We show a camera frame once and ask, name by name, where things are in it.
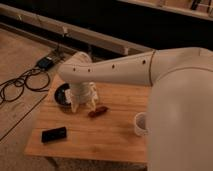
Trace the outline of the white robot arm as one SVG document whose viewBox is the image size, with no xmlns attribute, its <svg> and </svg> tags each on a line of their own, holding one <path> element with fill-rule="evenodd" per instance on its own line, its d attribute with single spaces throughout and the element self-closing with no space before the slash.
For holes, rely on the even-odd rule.
<svg viewBox="0 0 213 171">
<path fill-rule="evenodd" d="M 78 52 L 59 75 L 71 85 L 149 86 L 148 171 L 213 171 L 213 51 L 155 50 L 96 63 Z"/>
</svg>

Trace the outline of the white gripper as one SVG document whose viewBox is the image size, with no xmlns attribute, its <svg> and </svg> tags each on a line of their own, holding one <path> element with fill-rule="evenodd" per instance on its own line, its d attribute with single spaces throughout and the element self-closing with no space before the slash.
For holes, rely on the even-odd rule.
<svg viewBox="0 0 213 171">
<path fill-rule="evenodd" d="M 97 89 L 94 82 L 86 82 L 70 85 L 71 110 L 76 113 L 79 107 L 78 102 L 87 102 L 90 110 L 95 110 L 98 103 Z"/>
</svg>

